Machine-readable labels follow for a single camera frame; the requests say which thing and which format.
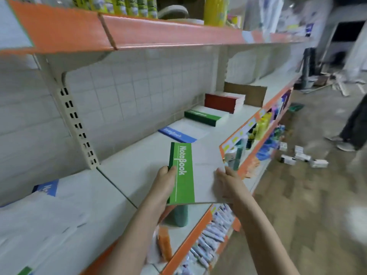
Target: sneaker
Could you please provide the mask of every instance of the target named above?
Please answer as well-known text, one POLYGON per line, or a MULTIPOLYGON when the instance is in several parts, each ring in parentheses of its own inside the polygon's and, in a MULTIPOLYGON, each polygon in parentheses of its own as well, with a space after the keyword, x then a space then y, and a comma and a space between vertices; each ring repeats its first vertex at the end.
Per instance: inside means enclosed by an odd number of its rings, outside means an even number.
POLYGON ((343 142, 344 139, 342 137, 340 137, 339 135, 337 136, 325 136, 326 139, 330 140, 330 141, 333 141, 333 142, 343 142))
POLYGON ((351 143, 340 143, 337 144, 337 148, 343 151, 356 151, 354 146, 351 143))

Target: person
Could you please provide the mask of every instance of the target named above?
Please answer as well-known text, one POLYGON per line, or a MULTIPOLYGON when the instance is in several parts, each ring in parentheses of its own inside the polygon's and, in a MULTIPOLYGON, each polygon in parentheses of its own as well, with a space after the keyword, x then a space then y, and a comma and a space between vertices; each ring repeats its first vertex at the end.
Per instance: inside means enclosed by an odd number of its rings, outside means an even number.
POLYGON ((367 141, 367 94, 352 112, 342 132, 327 139, 338 142, 337 148, 343 151, 360 150, 367 141))
MULTIPOLYGON (((177 169, 159 169, 153 185, 126 227, 101 275, 140 275, 158 219, 170 196, 177 169)), ((229 167, 217 170, 224 195, 241 222, 258 275, 299 275, 277 233, 245 184, 229 167)))

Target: left hand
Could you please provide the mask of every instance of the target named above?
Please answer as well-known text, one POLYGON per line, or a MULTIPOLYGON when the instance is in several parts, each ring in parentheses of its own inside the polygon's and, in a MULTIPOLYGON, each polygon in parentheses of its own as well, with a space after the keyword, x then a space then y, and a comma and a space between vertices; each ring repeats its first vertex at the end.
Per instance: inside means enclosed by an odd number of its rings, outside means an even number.
POLYGON ((167 166, 160 168, 149 190, 147 198, 152 198, 155 202, 158 202, 159 205, 165 207, 167 199, 171 195, 175 185, 176 174, 176 166, 172 166, 170 170, 168 170, 167 166))

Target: pants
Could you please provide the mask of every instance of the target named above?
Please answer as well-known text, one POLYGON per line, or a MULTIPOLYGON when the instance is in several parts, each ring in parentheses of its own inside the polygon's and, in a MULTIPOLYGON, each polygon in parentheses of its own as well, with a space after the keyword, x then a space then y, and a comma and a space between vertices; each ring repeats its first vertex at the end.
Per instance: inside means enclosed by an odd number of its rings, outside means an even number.
POLYGON ((351 143, 356 150, 361 149, 367 141, 367 95, 349 117, 340 137, 351 143))

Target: floor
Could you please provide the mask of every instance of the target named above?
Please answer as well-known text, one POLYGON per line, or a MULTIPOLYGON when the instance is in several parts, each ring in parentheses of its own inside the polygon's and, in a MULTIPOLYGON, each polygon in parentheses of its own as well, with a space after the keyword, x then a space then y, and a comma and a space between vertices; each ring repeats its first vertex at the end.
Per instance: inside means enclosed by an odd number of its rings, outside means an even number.
MULTIPOLYGON (((288 153, 295 144, 304 146, 306 154, 327 159, 328 168, 275 159, 254 194, 301 275, 367 274, 367 152, 342 152, 323 139, 342 129, 363 96, 355 85, 348 88, 350 97, 331 88, 292 96, 305 107, 290 127, 288 153)), ((211 272, 229 273, 257 274, 241 233, 232 235, 211 272)))

